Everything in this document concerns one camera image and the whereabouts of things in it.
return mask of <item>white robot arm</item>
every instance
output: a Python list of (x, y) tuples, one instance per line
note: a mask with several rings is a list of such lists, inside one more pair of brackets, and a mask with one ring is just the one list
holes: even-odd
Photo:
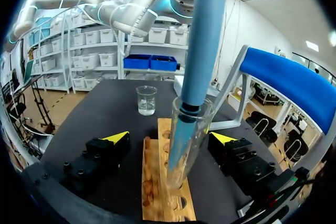
[(130, 0), (126, 4), (120, 0), (26, 0), (6, 38), (5, 50), (11, 50), (22, 35), (33, 29), (38, 9), (73, 8), (83, 4), (91, 19), (137, 37), (148, 34), (158, 15), (190, 24), (193, 14), (193, 0)]

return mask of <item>blue storage bin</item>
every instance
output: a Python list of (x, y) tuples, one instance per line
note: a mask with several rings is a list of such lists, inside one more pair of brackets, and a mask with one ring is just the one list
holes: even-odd
[(35, 44), (35, 37), (34, 37), (34, 33), (29, 34), (29, 46), (32, 46), (33, 44)]
[(124, 58), (124, 68), (149, 69), (151, 55), (129, 55)]
[(42, 41), (42, 40), (44, 40), (46, 37), (48, 37), (49, 35), (50, 35), (50, 29), (49, 29), (49, 28), (43, 28), (43, 29), (41, 30), (41, 33), (40, 33), (40, 31), (38, 30), (38, 31), (34, 32), (34, 42), (35, 42), (35, 43), (38, 43), (39, 40)]
[(36, 20), (35, 22), (35, 26), (38, 27), (39, 25), (41, 25), (42, 23), (44, 23), (45, 21), (48, 21), (47, 23), (42, 25), (42, 28), (50, 28), (50, 24), (51, 24), (51, 17), (45, 17), (45, 18), (39, 18), (38, 20)]
[(176, 71), (177, 61), (172, 56), (153, 55), (150, 66), (155, 70)]

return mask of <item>blue chair backrest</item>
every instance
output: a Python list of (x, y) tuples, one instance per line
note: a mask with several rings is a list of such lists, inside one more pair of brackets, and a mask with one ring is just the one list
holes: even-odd
[(240, 66), (303, 109), (328, 133), (336, 111), (336, 88), (312, 70), (284, 57), (248, 48)]

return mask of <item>glass beaker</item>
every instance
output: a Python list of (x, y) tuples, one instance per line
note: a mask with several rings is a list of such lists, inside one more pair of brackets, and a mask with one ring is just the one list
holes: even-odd
[(140, 86), (136, 90), (138, 93), (138, 112), (142, 115), (154, 114), (157, 89), (151, 86)]
[(173, 189), (181, 187), (193, 166), (215, 115), (213, 103), (208, 99), (204, 100), (195, 116), (186, 114), (181, 105), (181, 98), (175, 98), (167, 166), (167, 184)]

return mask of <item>black work surface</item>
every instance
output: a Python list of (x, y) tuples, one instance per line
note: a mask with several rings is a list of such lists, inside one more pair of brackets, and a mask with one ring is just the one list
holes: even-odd
[[(152, 116), (138, 113), (136, 87), (157, 88), (156, 111)], [(120, 165), (119, 173), (106, 178), (86, 198), (90, 203), (110, 212), (142, 219), (141, 174), (142, 144), (145, 136), (158, 139), (158, 118), (170, 118), (176, 97), (173, 83), (163, 81), (104, 80), (74, 108), (49, 144), (42, 162), (62, 169), (83, 150), (94, 137), (103, 138), (124, 131), (130, 132), (131, 150)], [(236, 111), (224, 103), (214, 121), (231, 120)], [(240, 127), (216, 131), (234, 138), (244, 137), (263, 159), (275, 161), (268, 148), (243, 120)], [(231, 223), (238, 218), (237, 209), (250, 198), (245, 196), (230, 177), (224, 177), (207, 151), (205, 140), (188, 175), (197, 220), (208, 224)]]

